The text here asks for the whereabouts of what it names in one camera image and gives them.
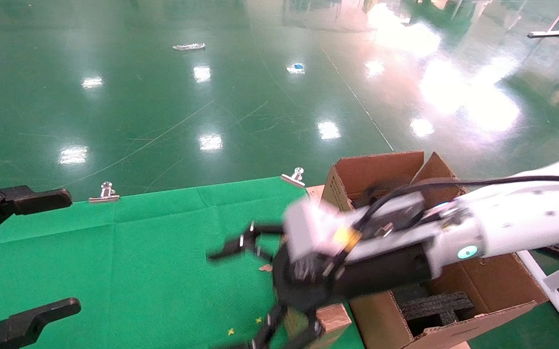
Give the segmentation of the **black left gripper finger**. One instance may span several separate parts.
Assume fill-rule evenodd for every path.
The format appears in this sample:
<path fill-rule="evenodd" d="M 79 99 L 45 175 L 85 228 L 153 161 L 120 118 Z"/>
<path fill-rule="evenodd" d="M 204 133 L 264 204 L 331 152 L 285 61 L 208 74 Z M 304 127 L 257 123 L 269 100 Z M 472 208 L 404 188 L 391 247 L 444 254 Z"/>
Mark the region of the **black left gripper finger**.
<path fill-rule="evenodd" d="M 28 216 L 72 205 L 68 190 L 34 192 L 28 186 L 0 188 L 0 224 L 11 216 Z"/>
<path fill-rule="evenodd" d="M 0 321 L 0 349 L 32 345 L 49 323 L 76 315 L 80 310 L 77 298 L 66 298 L 11 315 Z"/>

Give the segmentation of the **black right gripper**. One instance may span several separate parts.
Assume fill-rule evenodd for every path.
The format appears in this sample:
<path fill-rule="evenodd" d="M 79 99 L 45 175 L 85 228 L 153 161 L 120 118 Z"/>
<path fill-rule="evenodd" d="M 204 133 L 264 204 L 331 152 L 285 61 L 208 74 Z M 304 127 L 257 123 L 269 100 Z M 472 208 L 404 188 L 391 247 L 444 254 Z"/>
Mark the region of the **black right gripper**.
<path fill-rule="evenodd" d="M 315 310 L 432 278 L 425 248 L 420 243 L 347 264 L 339 278 L 332 282 L 293 281 L 288 275 L 288 269 L 287 247 L 282 246 L 272 263 L 272 283 L 277 305 L 267 314 L 253 339 L 228 346 L 216 346 L 216 349 L 270 349 L 273 336 L 285 319 L 288 309 L 304 313 L 307 325 L 283 347 L 305 349 L 325 334 Z"/>

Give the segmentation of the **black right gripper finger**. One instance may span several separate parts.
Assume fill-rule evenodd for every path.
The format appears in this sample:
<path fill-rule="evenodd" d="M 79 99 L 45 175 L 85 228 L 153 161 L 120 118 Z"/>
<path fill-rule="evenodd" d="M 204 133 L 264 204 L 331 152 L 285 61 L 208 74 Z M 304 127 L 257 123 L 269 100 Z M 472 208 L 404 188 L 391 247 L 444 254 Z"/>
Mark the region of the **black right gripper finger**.
<path fill-rule="evenodd" d="M 208 261 L 215 262 L 249 251 L 258 258 L 261 258 L 261 260 L 271 263 L 273 261 L 273 255 L 265 251 L 257 243 L 257 239 L 264 235 L 283 236 L 284 228 L 281 224 L 258 224 L 256 222 L 251 222 L 239 236 L 224 241 L 222 249 L 208 251 L 207 259 Z"/>

